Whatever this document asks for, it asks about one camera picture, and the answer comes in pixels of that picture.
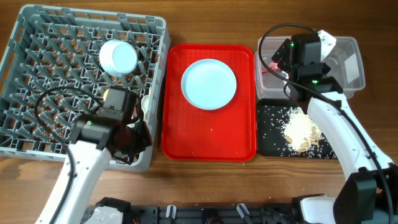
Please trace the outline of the red ketchup sachet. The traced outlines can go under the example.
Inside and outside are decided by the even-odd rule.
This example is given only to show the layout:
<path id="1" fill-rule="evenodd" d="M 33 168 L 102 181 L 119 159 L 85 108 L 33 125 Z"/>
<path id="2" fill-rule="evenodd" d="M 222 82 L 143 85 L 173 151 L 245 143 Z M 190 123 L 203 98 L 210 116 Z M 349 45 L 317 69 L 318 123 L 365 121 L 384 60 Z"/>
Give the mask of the red ketchup sachet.
<path id="1" fill-rule="evenodd" d="M 280 68 L 278 67 L 278 64 L 275 63 L 275 62 L 271 62 L 271 63 L 268 65 L 268 67 L 269 67 L 272 71 L 274 71 L 274 72 L 280 71 Z M 264 69 L 262 70 L 262 73 L 267 73 L 267 72 L 269 72 L 269 70 L 266 69 L 266 68 L 264 68 Z"/>

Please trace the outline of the white plastic spoon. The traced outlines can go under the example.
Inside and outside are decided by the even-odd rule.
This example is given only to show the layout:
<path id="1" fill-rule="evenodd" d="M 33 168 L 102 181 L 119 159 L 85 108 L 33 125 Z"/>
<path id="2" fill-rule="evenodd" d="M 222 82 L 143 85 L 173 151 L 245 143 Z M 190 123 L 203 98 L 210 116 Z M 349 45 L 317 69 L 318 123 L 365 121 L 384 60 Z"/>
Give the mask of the white plastic spoon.
<path id="1" fill-rule="evenodd" d="M 150 96 L 149 95 L 145 95 L 143 96 L 142 100 L 141 100 L 141 110 L 143 115 L 145 116 L 149 110 L 149 100 L 150 100 Z"/>

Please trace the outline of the leftover rice and scraps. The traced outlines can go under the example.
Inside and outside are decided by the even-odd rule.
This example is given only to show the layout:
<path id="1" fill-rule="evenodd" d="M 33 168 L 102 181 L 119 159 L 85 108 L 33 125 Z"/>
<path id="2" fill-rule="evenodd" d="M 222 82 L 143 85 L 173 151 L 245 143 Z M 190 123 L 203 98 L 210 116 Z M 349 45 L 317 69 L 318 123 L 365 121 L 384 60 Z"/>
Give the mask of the leftover rice and scraps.
<path id="1" fill-rule="evenodd" d="M 288 110 L 287 121 L 282 125 L 282 135 L 289 149 L 299 153 L 319 146 L 320 141 L 325 139 L 318 125 L 301 108 Z"/>

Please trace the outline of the light blue small bowl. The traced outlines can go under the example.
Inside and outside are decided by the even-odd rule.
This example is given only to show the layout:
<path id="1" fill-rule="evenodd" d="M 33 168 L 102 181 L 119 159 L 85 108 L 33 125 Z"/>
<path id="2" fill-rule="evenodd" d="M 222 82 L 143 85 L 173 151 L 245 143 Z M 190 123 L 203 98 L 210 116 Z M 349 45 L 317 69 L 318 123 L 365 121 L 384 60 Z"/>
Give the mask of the light blue small bowl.
<path id="1" fill-rule="evenodd" d="M 137 67 L 138 56 L 131 44 L 109 40 L 99 50 L 99 63 L 108 75 L 124 77 Z"/>

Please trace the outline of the light blue plate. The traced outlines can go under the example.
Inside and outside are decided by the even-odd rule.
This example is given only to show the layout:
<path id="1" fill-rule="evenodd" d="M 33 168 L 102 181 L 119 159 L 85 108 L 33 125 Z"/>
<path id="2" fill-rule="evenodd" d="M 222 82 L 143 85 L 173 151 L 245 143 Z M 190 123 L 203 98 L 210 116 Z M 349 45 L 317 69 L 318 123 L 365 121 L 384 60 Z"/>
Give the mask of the light blue plate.
<path id="1" fill-rule="evenodd" d="M 227 64 L 206 58 L 187 67 L 182 75 L 181 91 L 194 107 L 217 110 L 233 99 L 237 91 L 237 80 Z"/>

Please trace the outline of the yellow plastic cup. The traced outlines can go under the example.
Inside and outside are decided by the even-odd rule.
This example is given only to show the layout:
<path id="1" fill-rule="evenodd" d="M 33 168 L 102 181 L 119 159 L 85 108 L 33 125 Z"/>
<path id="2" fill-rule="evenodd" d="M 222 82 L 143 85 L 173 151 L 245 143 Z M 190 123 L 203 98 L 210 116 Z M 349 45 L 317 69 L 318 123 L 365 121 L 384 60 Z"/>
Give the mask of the yellow plastic cup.
<path id="1" fill-rule="evenodd" d="M 106 100 L 109 91 L 110 91 L 110 89 L 107 89 L 107 90 L 103 93 L 103 100 L 104 100 L 104 101 Z"/>

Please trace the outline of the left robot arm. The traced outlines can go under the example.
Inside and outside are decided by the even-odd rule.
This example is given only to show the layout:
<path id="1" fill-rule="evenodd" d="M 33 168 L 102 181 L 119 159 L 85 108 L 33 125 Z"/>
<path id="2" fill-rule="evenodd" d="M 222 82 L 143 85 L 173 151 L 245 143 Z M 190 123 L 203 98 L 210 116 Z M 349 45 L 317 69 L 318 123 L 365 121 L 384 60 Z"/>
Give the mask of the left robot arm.
<path id="1" fill-rule="evenodd" d="M 54 137 L 67 157 L 38 223 L 80 223 L 115 154 L 125 154 L 122 161 L 132 164 L 153 143 L 137 93 L 111 87 L 97 103 L 94 113 L 81 114 L 72 122 L 69 144 Z"/>

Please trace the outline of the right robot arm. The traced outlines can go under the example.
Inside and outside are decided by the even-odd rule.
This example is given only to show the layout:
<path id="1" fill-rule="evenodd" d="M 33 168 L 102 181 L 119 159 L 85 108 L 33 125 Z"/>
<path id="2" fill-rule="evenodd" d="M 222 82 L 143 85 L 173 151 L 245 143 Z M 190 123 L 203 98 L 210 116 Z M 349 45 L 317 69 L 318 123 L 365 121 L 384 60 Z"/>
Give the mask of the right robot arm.
<path id="1" fill-rule="evenodd" d="M 397 223 L 397 166 L 372 141 L 348 106 L 342 87 L 321 60 L 318 34 L 285 39 L 272 56 L 288 72 L 293 98 L 307 103 L 336 154 L 346 182 L 337 197 L 299 200 L 304 223 Z"/>

